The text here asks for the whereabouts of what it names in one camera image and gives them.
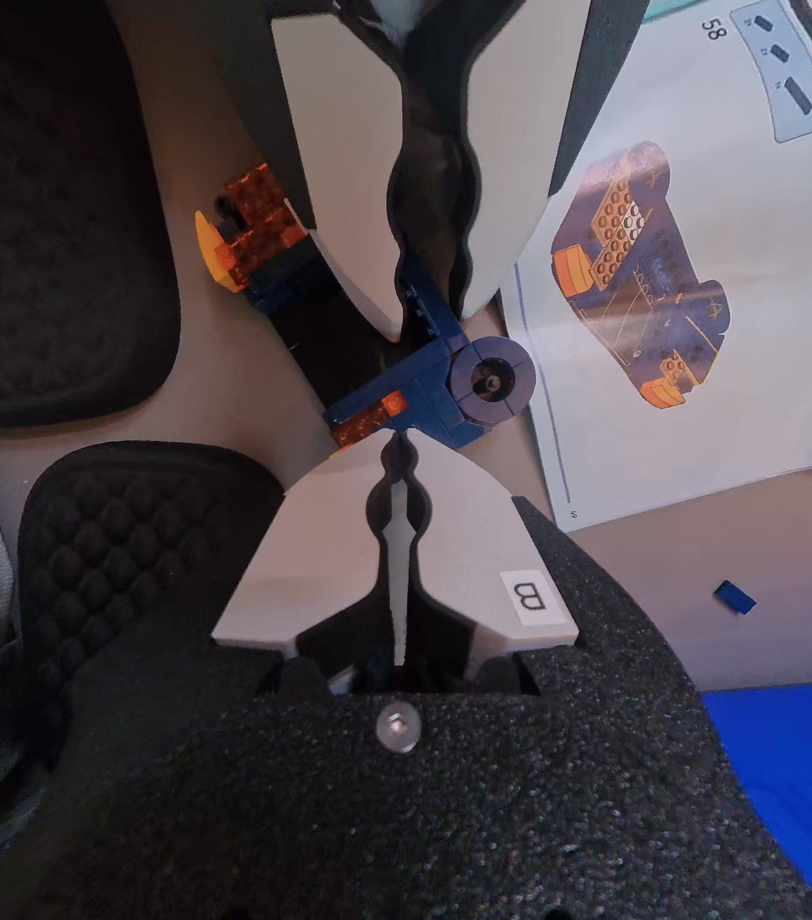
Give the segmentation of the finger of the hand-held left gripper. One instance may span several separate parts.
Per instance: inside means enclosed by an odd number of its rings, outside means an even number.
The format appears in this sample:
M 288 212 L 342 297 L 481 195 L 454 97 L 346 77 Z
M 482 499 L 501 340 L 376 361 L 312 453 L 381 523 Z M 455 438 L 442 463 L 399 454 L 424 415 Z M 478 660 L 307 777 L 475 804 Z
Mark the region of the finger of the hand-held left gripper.
M 356 309 L 397 343 L 405 308 L 389 197 L 403 144 L 400 77 L 336 14 L 274 18 L 272 32 L 313 213 L 297 216 Z
M 589 1 L 525 1 L 469 71 L 467 129 L 479 169 L 464 317 L 499 289 L 547 207 Z

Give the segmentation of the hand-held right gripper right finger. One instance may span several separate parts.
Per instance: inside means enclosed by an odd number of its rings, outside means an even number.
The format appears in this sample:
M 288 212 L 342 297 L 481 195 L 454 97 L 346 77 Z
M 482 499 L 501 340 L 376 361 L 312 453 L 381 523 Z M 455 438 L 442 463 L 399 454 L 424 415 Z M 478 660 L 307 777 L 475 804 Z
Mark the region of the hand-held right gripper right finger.
M 411 546 L 407 661 L 450 679 L 580 635 L 511 493 L 418 430 L 403 436 Z

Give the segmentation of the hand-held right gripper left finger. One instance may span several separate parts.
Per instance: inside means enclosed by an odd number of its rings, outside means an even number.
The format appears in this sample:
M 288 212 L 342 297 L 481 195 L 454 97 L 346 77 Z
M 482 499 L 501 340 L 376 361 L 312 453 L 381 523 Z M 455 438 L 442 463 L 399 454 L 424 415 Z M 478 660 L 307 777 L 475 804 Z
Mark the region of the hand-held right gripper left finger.
M 394 659 L 389 546 L 400 436 L 377 431 L 285 493 L 216 623 L 219 646 L 313 661 L 325 679 Z

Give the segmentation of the blue orange brick model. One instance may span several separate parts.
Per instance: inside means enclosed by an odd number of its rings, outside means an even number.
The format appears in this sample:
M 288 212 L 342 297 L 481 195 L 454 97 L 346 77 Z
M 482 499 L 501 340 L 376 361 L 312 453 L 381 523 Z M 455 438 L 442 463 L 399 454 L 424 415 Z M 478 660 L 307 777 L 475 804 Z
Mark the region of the blue orange brick model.
M 196 211 L 213 279 L 272 324 L 322 404 L 338 449 L 376 431 L 422 431 L 459 450 L 518 416 L 537 382 L 513 339 L 470 340 L 410 244 L 398 269 L 404 323 L 385 338 L 358 310 L 267 164 L 225 184 L 218 222 Z

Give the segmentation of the blue plastic bin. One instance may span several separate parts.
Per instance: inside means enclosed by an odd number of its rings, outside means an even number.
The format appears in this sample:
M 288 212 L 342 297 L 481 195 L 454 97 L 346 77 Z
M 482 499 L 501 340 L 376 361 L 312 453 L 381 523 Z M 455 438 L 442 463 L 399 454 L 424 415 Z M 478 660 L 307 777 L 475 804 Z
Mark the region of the blue plastic bin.
M 703 698 L 747 794 L 812 885 L 812 684 Z

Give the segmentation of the black bumpy cushion pad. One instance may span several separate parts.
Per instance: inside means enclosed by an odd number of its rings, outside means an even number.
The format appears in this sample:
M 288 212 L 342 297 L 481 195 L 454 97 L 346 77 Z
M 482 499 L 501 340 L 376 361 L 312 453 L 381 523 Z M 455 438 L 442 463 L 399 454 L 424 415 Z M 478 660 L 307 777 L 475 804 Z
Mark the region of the black bumpy cushion pad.
M 94 444 L 32 486 L 18 537 L 22 724 L 55 762 L 77 673 L 144 615 L 216 624 L 283 502 L 250 457 L 197 443 Z

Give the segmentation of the dark blue tile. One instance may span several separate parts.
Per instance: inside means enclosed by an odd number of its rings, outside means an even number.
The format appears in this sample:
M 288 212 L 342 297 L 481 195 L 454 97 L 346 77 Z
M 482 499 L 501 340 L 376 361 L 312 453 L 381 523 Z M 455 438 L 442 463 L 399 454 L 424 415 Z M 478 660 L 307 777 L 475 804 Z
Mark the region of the dark blue tile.
M 734 582 L 722 581 L 713 591 L 713 597 L 734 615 L 748 615 L 757 606 L 757 601 Z

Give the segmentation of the open instruction booklet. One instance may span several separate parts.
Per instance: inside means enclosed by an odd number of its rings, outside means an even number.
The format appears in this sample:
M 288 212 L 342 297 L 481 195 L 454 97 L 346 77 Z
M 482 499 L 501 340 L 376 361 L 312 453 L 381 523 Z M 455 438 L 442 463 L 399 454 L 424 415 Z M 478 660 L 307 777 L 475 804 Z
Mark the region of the open instruction booklet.
M 642 26 L 501 294 L 561 527 L 812 467 L 812 39 L 789 2 Z

